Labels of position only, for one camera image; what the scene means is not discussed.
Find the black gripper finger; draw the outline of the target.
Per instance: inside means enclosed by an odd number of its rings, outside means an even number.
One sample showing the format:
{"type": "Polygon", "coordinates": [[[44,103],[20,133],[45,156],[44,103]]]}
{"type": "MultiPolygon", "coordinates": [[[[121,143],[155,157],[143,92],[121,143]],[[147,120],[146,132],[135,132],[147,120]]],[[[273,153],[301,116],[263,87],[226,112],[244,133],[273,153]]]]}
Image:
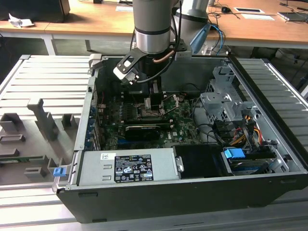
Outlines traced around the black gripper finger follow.
{"type": "Polygon", "coordinates": [[[163,99],[163,91],[160,80],[154,80],[147,83],[148,94],[144,98],[144,105],[146,110],[157,110],[163,99]]]}

